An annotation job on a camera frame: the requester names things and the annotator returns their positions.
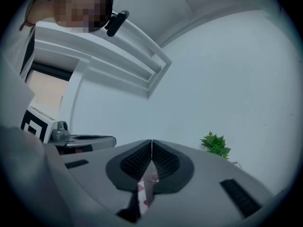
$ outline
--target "gray surface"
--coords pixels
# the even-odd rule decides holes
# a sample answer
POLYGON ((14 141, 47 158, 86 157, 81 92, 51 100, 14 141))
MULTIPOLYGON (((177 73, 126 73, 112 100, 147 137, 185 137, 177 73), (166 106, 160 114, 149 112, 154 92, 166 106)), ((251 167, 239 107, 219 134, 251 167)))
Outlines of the gray surface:
MULTIPOLYGON (((112 157, 141 142, 62 158, 65 163, 81 159, 89 161, 89 164, 72 168, 70 172, 90 196, 115 213, 127 206, 131 195, 112 185, 105 172, 106 164, 112 157)), ((223 226, 241 221, 242 215, 219 184, 230 178, 235 179, 261 205, 272 198, 260 182, 227 160, 182 145, 161 142, 189 156, 195 172, 191 181, 178 193, 156 195, 137 226, 223 226)))
MULTIPOLYGON (((20 129, 0 127, 0 135, 0 163, 8 183, 40 220, 53 226, 133 226, 114 214, 128 205, 131 194, 116 189, 105 168, 112 157, 144 140, 117 148, 60 156, 54 145, 42 145, 34 135, 20 129), (89 163, 72 169, 64 164, 82 159, 89 163)), ((273 198, 261 183, 221 157, 161 142, 190 157, 195 172, 178 193, 156 195, 136 224, 139 227, 256 226, 286 194, 273 198), (259 204, 268 203, 267 206, 243 220, 219 185, 229 178, 235 179, 259 204)))
POLYGON ((272 198, 257 180, 227 160, 200 150, 161 141, 184 153, 194 163, 191 181, 178 193, 156 195, 138 226, 224 226, 242 216, 219 182, 234 178, 261 205, 272 198))
POLYGON ((41 141, 21 129, 0 126, 0 145, 1 169, 27 210, 44 225, 72 226, 69 210, 52 177, 41 141))
MULTIPOLYGON (((100 202, 96 200, 97 198, 94 195, 91 195, 89 190, 83 188, 83 185, 79 182, 79 178, 75 177, 64 165, 63 158, 65 158, 65 162, 69 162, 80 158, 83 159, 81 155, 96 154, 100 151, 60 156, 55 146, 50 144, 45 145, 45 150, 47 152, 47 159, 52 170, 53 178, 70 211, 73 226, 130 226, 129 223, 120 217, 115 216, 104 205, 100 204, 100 202)), ((100 193, 101 196, 103 196, 103 194, 106 195, 106 192, 102 188, 99 189, 98 193, 100 193)), ((104 201, 110 201, 110 197, 111 195, 107 194, 107 197, 104 197, 104 201)))
POLYGON ((89 164, 69 169, 70 173, 95 201, 104 205, 112 213, 117 213, 122 208, 127 208, 132 195, 130 192, 117 189, 112 184, 106 174, 106 164, 113 157, 138 146, 142 142, 144 140, 127 144, 123 147, 63 155, 62 159, 64 163, 87 160, 89 164))

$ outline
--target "white ceiling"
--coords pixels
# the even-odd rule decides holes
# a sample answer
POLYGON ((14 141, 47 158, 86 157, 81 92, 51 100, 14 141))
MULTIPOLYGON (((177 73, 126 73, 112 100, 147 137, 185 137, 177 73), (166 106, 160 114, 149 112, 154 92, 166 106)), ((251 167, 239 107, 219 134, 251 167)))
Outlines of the white ceiling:
POLYGON ((177 24, 202 19, 210 6, 237 3, 238 0, 114 0, 114 11, 128 10, 129 20, 154 41, 165 41, 167 31, 177 24))

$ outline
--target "person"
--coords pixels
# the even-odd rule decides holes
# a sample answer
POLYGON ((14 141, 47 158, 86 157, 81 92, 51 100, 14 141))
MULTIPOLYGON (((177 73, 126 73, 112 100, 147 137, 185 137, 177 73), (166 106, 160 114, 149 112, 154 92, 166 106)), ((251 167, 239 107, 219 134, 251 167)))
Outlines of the person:
POLYGON ((25 80, 34 59, 37 22, 53 18, 60 26, 92 32, 106 25, 112 9, 113 0, 27 0, 5 32, 1 54, 25 80))
POLYGON ((34 60, 36 23, 53 18, 64 27, 96 31, 109 21, 114 0, 26 0, 0 42, 0 125, 20 127, 34 94, 25 79, 34 60))

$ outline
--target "headphones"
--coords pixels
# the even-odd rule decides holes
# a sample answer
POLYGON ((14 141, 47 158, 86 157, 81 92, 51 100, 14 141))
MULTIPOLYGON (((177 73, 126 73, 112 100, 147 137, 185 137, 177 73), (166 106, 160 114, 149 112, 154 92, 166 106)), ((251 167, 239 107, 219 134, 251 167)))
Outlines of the headphones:
POLYGON ((117 33, 121 25, 128 18, 128 16, 129 12, 127 10, 123 10, 118 14, 112 13, 108 24, 104 27, 107 30, 107 35, 109 37, 113 37, 117 33))

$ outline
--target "potted plant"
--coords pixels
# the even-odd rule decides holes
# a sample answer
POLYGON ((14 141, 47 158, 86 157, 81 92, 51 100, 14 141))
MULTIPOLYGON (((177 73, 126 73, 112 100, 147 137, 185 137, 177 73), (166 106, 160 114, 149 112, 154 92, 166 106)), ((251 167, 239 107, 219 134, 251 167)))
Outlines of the potted plant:
POLYGON ((217 135, 213 135, 213 133, 209 132, 204 139, 201 140, 201 145, 207 148, 207 151, 216 155, 223 157, 224 159, 229 159, 228 153, 230 152, 230 148, 225 147, 225 140, 223 136, 217 137, 217 135))

